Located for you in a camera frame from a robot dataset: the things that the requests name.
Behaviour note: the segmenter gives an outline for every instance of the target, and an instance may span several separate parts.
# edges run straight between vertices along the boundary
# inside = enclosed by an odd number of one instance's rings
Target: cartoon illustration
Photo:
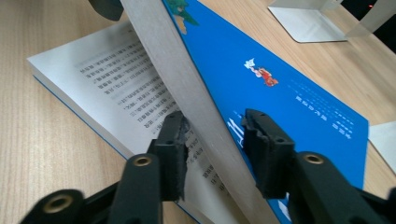
[[[278,84],[278,81],[275,78],[273,78],[272,74],[270,72],[268,72],[267,70],[265,70],[265,68],[263,68],[263,67],[255,68],[254,66],[256,64],[253,61],[254,61],[254,59],[250,59],[249,61],[246,61],[244,66],[247,69],[250,69],[256,75],[256,77],[262,77],[264,79],[265,85],[267,85],[269,87],[273,87],[276,84]]]
[[[184,21],[192,25],[199,25],[199,23],[186,11],[186,7],[189,5],[186,0],[167,0],[166,2],[174,15],[178,29],[183,35],[187,34]]]

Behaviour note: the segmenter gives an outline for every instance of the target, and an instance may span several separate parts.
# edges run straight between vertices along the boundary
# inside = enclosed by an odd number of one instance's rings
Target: screw hole
[[[135,166],[146,166],[151,163],[151,159],[149,157],[139,157],[134,160]]]
[[[305,155],[304,159],[313,164],[322,164],[324,162],[321,157],[313,154]]]
[[[52,197],[43,207],[45,213],[52,214],[61,212],[73,202],[73,198],[67,194]]]

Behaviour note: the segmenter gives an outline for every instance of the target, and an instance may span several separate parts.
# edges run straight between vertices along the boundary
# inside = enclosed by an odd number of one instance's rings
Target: open book
[[[269,206],[262,198],[244,160],[240,120],[246,108],[270,115],[297,151],[327,156],[352,185],[362,187],[367,119],[199,1],[121,2],[165,86],[251,223],[290,220],[285,202]]]
[[[202,144],[194,148],[198,140],[189,138],[191,211],[215,223],[290,222],[286,202],[262,198],[241,152],[246,108],[269,114],[297,151],[324,154],[362,186],[365,118],[198,1],[121,2],[133,29],[119,24],[29,61],[37,79],[124,157],[144,152],[163,116],[180,109]],[[199,178],[189,179],[191,171]],[[201,184],[216,190],[199,191]]]
[[[146,153],[178,106],[129,22],[28,59],[34,75],[124,158]],[[247,222],[192,130],[185,200],[201,223]]]

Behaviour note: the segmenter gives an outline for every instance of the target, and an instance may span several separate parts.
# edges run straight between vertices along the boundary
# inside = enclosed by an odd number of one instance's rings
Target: book page
[[[277,223],[272,209],[257,190],[164,4],[157,0],[121,2],[151,61],[156,68],[161,68],[157,72],[163,83],[191,122],[195,134],[206,148],[205,154],[209,161],[247,217],[248,221],[241,223]],[[207,50],[205,55],[210,55],[210,52]],[[220,74],[225,79],[229,75]],[[229,86],[225,92],[233,92],[233,86]]]
[[[129,22],[28,59],[35,77],[124,158],[146,153],[178,110]],[[190,130],[185,201],[199,221],[246,221]]]

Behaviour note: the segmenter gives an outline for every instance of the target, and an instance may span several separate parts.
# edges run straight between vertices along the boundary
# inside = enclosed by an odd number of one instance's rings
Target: table surface
[[[201,1],[372,125],[396,120],[396,55],[375,36],[299,44],[267,9],[270,0]],[[343,30],[357,21],[326,12]],[[32,76],[26,58],[114,22],[81,0],[0,1],[0,223],[18,223],[58,189],[90,196],[119,180],[125,160]],[[387,197],[395,174],[369,144],[364,188]],[[192,223],[173,203],[165,223]]]

